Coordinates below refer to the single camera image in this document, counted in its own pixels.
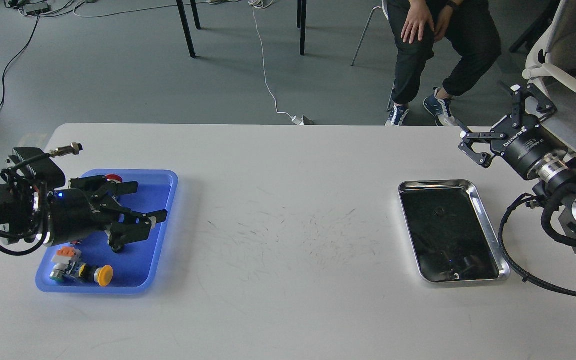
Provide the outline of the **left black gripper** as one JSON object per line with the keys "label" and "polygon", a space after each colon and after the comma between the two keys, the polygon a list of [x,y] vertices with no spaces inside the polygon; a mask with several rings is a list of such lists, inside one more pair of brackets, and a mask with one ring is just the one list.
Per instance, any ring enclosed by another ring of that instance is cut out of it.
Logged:
{"label": "left black gripper", "polygon": [[137,193],[139,183],[114,183],[105,175],[72,178],[70,188],[56,191],[48,203],[48,232],[43,240],[47,248],[83,240],[95,231],[109,231],[108,244],[137,243],[147,240],[157,224],[167,221],[166,209],[149,213],[130,212],[123,221],[114,221],[110,213],[96,209],[90,202],[101,202],[105,196],[116,198]]}

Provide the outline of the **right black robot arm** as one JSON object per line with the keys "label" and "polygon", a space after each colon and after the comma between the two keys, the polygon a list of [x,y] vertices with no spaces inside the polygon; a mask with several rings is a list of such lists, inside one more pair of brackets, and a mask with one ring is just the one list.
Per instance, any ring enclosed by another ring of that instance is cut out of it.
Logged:
{"label": "right black robot arm", "polygon": [[488,168],[502,158],[523,180],[538,179],[534,188],[542,207],[541,227],[546,234],[576,248],[576,159],[565,161],[569,148],[544,127],[557,107],[535,85],[515,85],[512,112],[487,132],[462,129],[459,149],[479,166]]}

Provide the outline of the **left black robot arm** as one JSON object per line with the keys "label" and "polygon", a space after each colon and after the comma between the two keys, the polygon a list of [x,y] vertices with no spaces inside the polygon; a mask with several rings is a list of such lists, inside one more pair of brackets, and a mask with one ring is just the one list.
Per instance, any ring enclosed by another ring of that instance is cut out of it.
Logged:
{"label": "left black robot arm", "polygon": [[53,158],[82,150],[76,142],[49,152],[32,146],[14,148],[10,167],[0,173],[0,252],[26,256],[41,246],[59,246],[52,280],[70,278],[105,287],[114,275],[112,267],[83,262],[73,244],[103,231],[110,249],[119,253],[127,244],[147,240],[153,228],[167,221],[169,212],[142,213],[121,205],[119,196],[137,193],[138,183],[115,174],[73,178],[63,189],[66,176]]}

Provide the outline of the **person's left hand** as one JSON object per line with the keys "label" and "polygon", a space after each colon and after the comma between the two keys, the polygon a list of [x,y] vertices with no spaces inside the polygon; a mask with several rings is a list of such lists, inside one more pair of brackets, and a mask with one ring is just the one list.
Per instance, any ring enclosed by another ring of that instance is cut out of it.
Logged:
{"label": "person's left hand", "polygon": [[434,26],[434,43],[438,43],[446,36],[454,13],[455,10],[449,5],[446,5],[441,9]]}

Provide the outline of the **person's right hand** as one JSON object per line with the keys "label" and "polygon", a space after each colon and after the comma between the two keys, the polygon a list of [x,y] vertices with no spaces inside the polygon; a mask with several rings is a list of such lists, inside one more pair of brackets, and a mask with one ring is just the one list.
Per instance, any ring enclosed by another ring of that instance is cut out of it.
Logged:
{"label": "person's right hand", "polygon": [[410,0],[409,10],[404,22],[401,39],[404,43],[413,44],[414,41],[422,41],[425,37],[426,28],[430,34],[435,35],[435,22],[430,8],[425,0]]}

